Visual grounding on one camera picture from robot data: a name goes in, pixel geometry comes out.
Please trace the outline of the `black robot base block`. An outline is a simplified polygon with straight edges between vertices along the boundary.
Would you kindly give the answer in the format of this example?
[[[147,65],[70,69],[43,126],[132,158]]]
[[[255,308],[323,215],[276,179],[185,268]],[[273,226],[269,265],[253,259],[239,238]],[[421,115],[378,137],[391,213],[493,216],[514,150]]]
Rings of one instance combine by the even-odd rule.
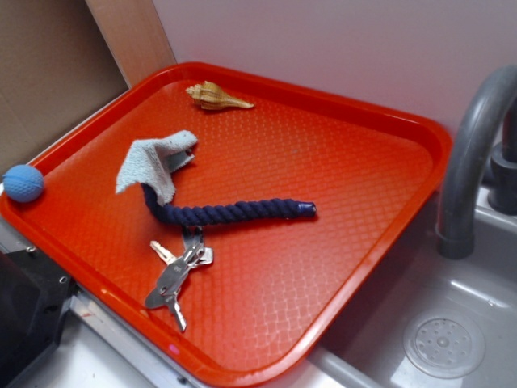
[[[1,386],[13,387],[60,345],[72,277],[35,247],[1,254]]]

